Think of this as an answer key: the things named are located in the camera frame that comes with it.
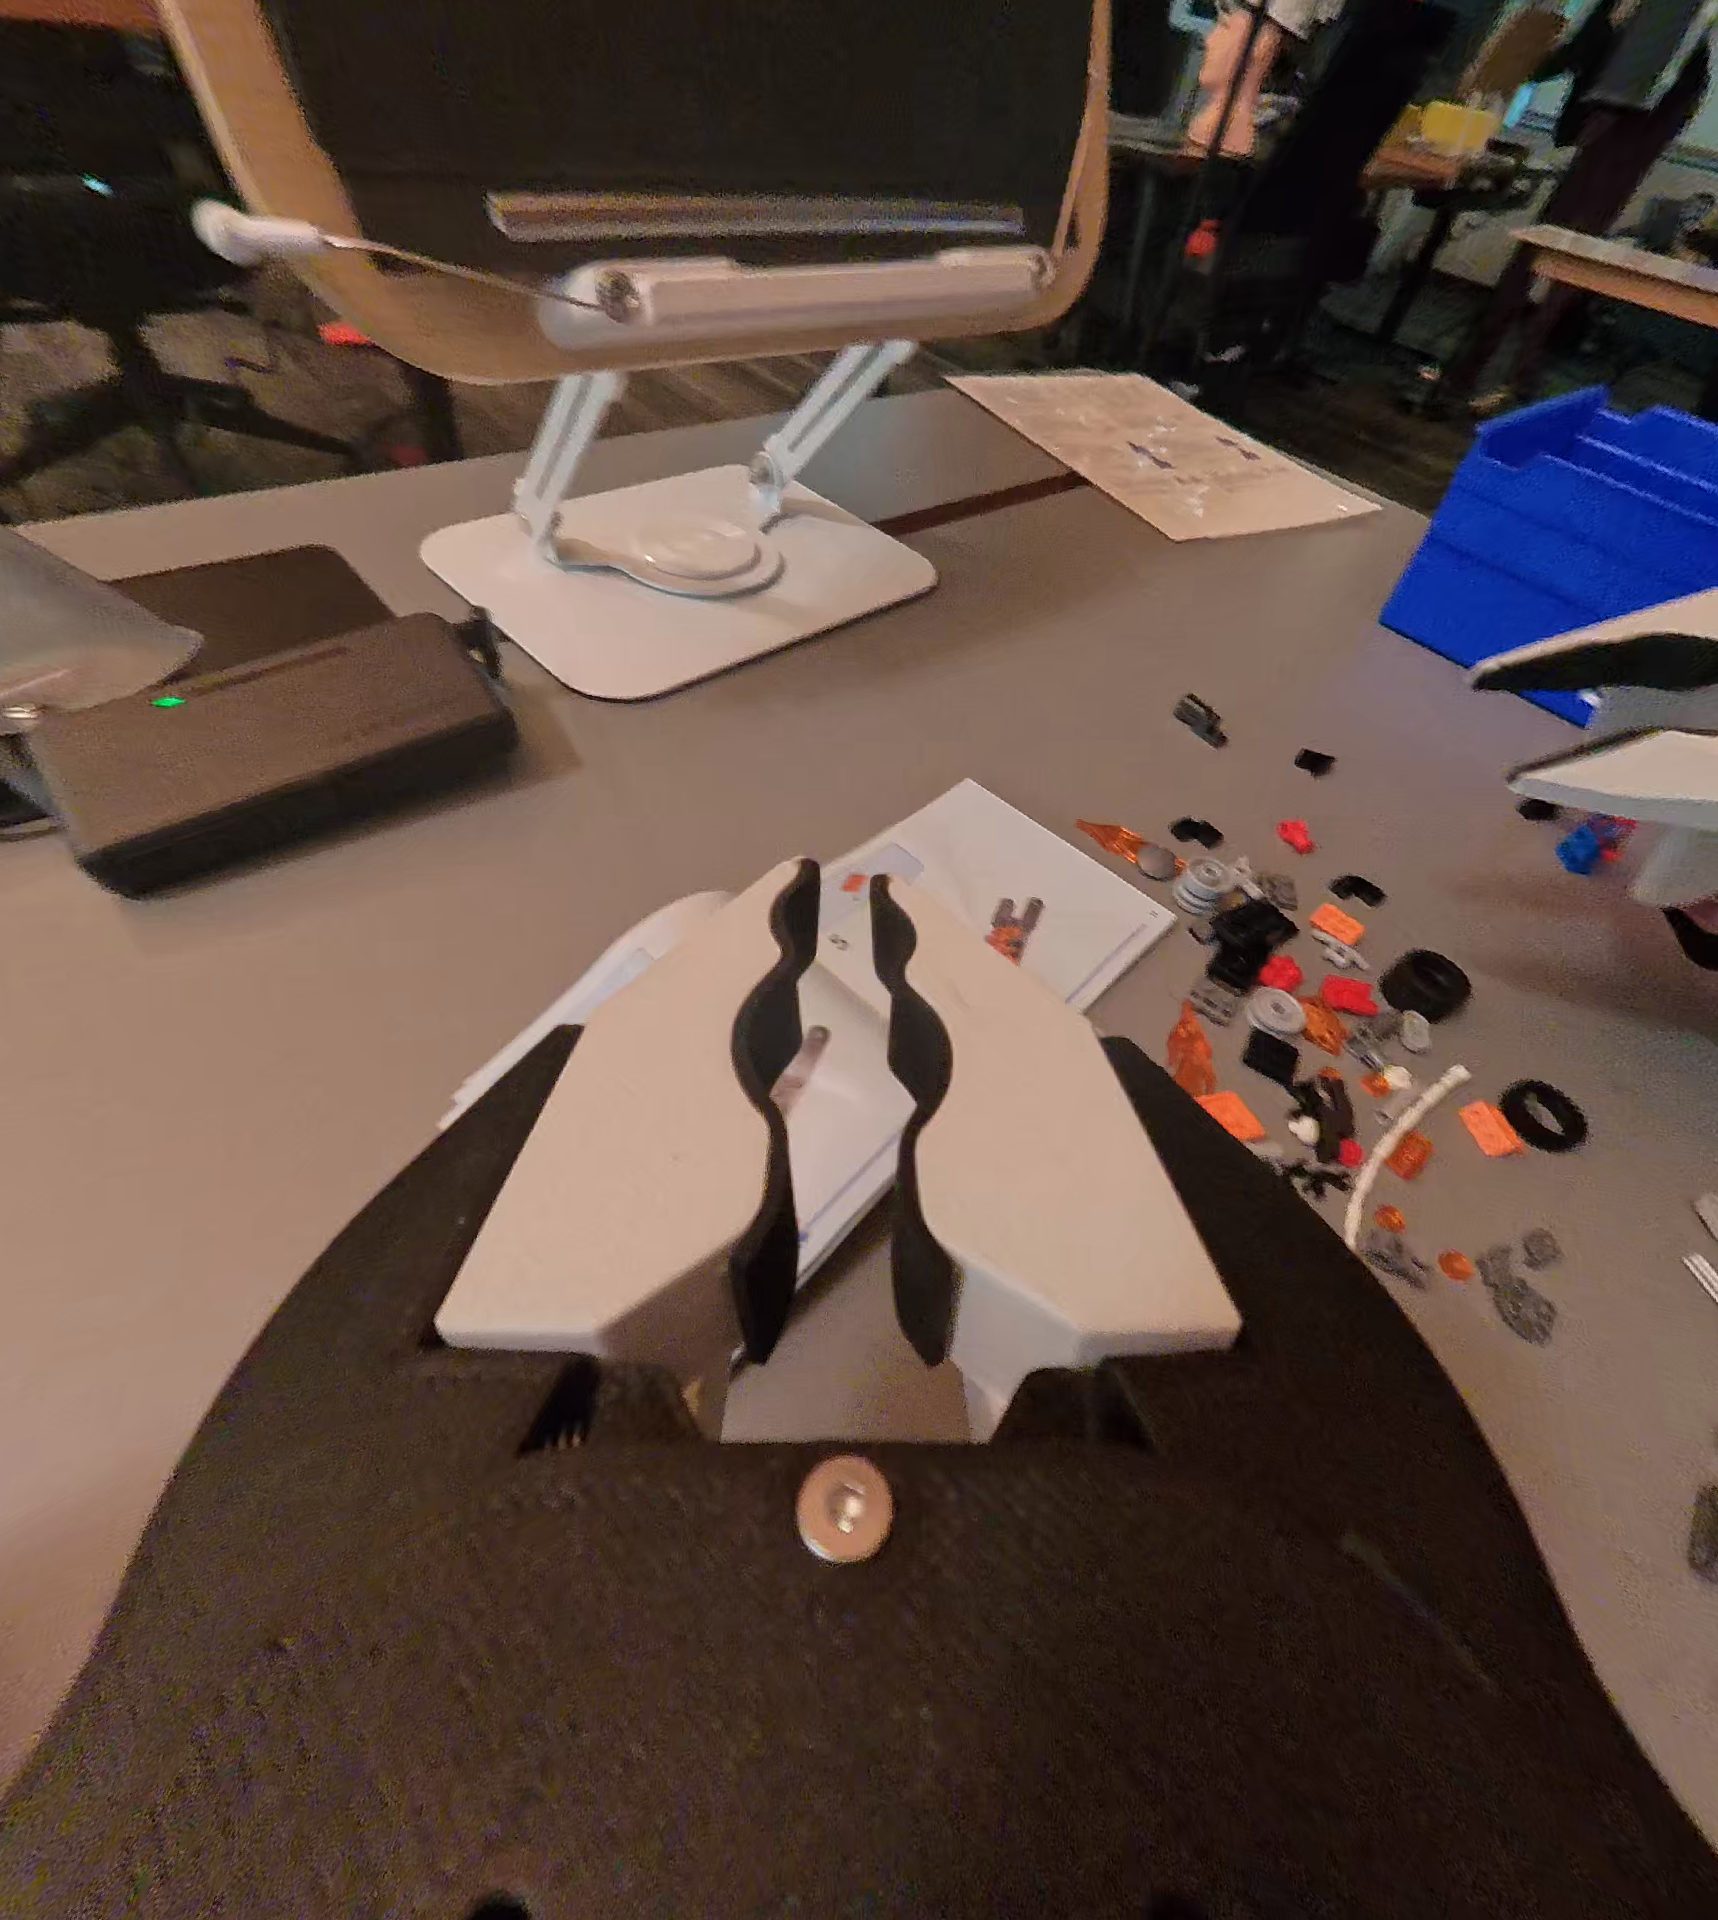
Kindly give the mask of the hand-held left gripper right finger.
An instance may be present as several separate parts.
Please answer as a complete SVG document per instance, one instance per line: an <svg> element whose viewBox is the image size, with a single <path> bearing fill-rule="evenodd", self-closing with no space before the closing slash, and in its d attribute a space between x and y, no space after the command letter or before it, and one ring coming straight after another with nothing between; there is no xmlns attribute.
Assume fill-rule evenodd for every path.
<svg viewBox="0 0 1718 1920"><path fill-rule="evenodd" d="M1089 1021L902 877L870 881L897 1137L891 1287L971 1430L1040 1371L1227 1352L1238 1307Z"/></svg>

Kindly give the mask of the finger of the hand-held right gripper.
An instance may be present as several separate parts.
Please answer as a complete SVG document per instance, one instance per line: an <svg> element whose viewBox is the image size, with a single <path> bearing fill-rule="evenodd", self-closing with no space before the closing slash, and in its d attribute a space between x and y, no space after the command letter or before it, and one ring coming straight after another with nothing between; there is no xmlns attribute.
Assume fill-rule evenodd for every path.
<svg viewBox="0 0 1718 1920"><path fill-rule="evenodd" d="M1568 810L1718 835L1718 735L1607 735L1509 770L1505 786Z"/></svg>
<svg viewBox="0 0 1718 1920"><path fill-rule="evenodd" d="M1473 668L1466 683L1544 710L1573 707L1593 735L1718 732L1718 590L1501 652Z"/></svg>

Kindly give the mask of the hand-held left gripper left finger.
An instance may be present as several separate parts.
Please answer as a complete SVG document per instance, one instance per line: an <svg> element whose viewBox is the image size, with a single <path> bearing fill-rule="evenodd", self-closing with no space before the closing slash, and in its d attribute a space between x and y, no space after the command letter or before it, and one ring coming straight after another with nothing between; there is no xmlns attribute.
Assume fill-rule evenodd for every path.
<svg viewBox="0 0 1718 1920"><path fill-rule="evenodd" d="M678 1384L767 1361L796 1287L788 1131L819 865L781 859L558 1029L563 1065L434 1332L453 1352L651 1364Z"/></svg>

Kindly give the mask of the instruction booklet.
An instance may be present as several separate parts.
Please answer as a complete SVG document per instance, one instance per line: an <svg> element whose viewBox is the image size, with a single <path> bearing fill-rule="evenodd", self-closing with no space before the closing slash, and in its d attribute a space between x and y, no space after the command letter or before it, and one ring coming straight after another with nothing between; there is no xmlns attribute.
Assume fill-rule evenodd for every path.
<svg viewBox="0 0 1718 1920"><path fill-rule="evenodd" d="M919 884L1045 993L1085 1012L1173 926L1123 877L975 781L960 781L837 859L819 881L819 957L796 986L801 1056L787 1114L796 1282L808 1283L886 1195L912 1100L886 1068L886 997L872 972L870 877Z"/></svg>

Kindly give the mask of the pile of mixed lego pieces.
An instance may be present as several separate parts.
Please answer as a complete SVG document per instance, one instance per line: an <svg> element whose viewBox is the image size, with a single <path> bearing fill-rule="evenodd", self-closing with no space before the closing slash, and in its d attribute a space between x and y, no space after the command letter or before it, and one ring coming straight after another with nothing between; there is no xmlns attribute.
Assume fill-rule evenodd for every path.
<svg viewBox="0 0 1718 1920"><path fill-rule="evenodd" d="M1303 1198L1350 1195L1376 1132L1399 1124L1416 1081L1390 1038L1396 1010L1376 993L1403 955L1326 945L1308 915L1329 881L1303 895L1290 874L1215 858L1238 887L1211 919L1183 915L1204 968L1165 1038L1165 1068L1236 1141L1270 1158Z"/></svg>

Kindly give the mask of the small black lego tyre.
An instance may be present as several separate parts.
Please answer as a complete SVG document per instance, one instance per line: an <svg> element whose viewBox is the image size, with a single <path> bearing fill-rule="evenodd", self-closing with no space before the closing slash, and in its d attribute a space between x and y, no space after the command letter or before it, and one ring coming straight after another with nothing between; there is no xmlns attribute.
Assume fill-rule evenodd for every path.
<svg viewBox="0 0 1718 1920"><path fill-rule="evenodd" d="M1584 1107L1544 1081L1510 1082L1496 1096L1496 1112L1526 1148L1544 1155L1568 1155L1588 1139Z"/></svg>

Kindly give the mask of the large black lego tyre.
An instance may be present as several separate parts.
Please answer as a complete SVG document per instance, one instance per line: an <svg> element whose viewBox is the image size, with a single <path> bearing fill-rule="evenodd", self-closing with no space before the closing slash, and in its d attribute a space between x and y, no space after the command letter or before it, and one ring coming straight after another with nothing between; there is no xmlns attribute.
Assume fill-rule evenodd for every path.
<svg viewBox="0 0 1718 1920"><path fill-rule="evenodd" d="M1439 950L1403 951L1376 980L1386 1008L1428 1025L1453 1019L1473 997L1470 973Z"/></svg>

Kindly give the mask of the blue plastic bin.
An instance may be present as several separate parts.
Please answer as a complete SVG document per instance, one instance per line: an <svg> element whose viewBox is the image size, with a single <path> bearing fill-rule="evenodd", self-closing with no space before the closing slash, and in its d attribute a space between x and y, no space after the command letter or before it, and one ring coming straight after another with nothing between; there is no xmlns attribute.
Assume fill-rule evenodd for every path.
<svg viewBox="0 0 1718 1920"><path fill-rule="evenodd" d="M1455 665L1718 590L1718 425L1602 387L1487 421L1376 619Z"/></svg>

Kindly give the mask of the printed white sheet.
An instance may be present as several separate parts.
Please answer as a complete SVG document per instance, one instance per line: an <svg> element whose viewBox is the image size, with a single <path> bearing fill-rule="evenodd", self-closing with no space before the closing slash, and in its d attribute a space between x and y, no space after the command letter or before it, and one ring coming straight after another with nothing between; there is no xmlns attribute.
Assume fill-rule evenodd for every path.
<svg viewBox="0 0 1718 1920"><path fill-rule="evenodd" d="M954 375L947 383L1176 544L1300 534L1376 514L1372 496L1144 375Z"/></svg>

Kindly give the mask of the white laptop stand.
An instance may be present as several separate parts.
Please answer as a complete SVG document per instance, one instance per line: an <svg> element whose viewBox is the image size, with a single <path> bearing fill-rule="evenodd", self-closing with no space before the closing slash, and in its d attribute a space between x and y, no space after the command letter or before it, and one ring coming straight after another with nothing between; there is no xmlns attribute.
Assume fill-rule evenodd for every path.
<svg viewBox="0 0 1718 1920"><path fill-rule="evenodd" d="M936 570L801 484L913 351L913 319L1000 319L1050 258L964 246L890 263L750 267L722 253L589 263L531 284L543 334L594 351L554 383L509 507L425 534L432 579L558 683L640 703L918 601ZM570 495L628 387L611 348L695 348L750 325L831 325L844 348L742 467Z"/></svg>

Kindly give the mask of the black desk pad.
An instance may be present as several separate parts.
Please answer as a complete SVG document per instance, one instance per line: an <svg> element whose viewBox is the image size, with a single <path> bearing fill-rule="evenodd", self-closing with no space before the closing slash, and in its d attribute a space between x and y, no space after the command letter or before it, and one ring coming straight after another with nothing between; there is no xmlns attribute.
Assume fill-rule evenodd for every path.
<svg viewBox="0 0 1718 1920"><path fill-rule="evenodd" d="M188 565L109 584L126 601L198 634L201 657L254 658L377 626L392 611L325 544Z"/></svg>

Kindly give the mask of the black office chair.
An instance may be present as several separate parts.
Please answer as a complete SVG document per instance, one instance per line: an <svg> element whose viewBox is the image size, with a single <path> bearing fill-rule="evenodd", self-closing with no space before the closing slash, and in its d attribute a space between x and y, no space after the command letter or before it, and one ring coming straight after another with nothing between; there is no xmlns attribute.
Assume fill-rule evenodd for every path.
<svg viewBox="0 0 1718 1920"><path fill-rule="evenodd" d="M247 313L250 272L201 248L191 207L218 163L173 57L140 27L0 18L0 341L14 326L80 326L109 372L29 403L0 452L0 521L25 484L140 432L183 495L188 436L328 457L367 452L279 418L241 386L169 372L148 337L162 319Z"/></svg>

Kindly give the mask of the tablet on stand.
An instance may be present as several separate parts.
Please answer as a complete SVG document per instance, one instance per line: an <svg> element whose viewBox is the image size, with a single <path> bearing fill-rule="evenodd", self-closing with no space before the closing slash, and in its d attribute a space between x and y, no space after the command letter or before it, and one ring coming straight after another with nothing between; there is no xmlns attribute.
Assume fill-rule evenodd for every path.
<svg viewBox="0 0 1718 1920"><path fill-rule="evenodd" d="M1106 2L159 2L232 207L467 386L1000 334L1106 221Z"/></svg>

